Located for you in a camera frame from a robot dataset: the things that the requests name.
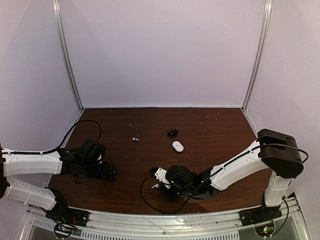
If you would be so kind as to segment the white charging case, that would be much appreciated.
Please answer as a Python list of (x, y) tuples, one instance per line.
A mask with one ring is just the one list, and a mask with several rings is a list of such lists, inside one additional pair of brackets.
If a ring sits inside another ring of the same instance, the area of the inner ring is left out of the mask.
[(184, 146), (177, 140), (172, 142), (172, 147), (178, 153), (182, 153), (184, 151)]

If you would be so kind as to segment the black charging case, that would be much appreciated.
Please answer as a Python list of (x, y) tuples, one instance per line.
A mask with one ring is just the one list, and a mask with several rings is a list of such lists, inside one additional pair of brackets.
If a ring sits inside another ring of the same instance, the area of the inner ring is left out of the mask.
[(176, 128), (171, 128), (167, 131), (167, 135), (170, 137), (176, 136), (178, 134), (178, 130)]

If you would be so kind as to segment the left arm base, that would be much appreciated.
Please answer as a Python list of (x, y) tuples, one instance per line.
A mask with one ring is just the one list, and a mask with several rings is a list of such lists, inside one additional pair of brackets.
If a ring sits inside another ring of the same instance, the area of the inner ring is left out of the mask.
[(82, 232), (80, 228), (87, 226), (90, 215), (88, 211), (69, 207), (66, 212), (45, 209), (43, 211), (45, 217), (55, 223), (53, 233), (59, 240), (65, 240), (72, 235), (79, 236)]

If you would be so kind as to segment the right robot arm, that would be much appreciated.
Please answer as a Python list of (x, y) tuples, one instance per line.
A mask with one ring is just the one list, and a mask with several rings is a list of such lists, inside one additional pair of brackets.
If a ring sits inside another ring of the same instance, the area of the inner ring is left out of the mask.
[(258, 219), (266, 221), (281, 204), (292, 179), (304, 170), (301, 153), (293, 136), (265, 128), (241, 153), (202, 173), (173, 165), (168, 170), (158, 167), (151, 176), (162, 183), (164, 193), (171, 201), (178, 197), (206, 200), (256, 172), (271, 169), (263, 205), (256, 210)]

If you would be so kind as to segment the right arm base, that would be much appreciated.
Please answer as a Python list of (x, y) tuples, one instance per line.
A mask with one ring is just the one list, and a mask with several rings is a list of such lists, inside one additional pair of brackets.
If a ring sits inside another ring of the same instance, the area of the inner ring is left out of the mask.
[(253, 225), (255, 233), (262, 238), (271, 237), (276, 231), (274, 220), (282, 216), (278, 207), (258, 206), (239, 212), (243, 227)]

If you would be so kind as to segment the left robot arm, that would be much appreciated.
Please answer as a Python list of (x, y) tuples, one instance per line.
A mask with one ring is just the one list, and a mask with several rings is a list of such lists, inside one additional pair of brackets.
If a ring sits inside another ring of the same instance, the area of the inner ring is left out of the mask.
[(106, 147), (87, 139), (73, 149), (56, 148), (48, 151), (0, 151), (0, 196), (32, 205), (53, 215), (61, 222), (72, 218), (72, 211), (59, 191), (40, 188), (16, 178), (17, 175), (51, 174), (83, 175), (87, 179), (116, 179), (115, 164), (104, 161)]

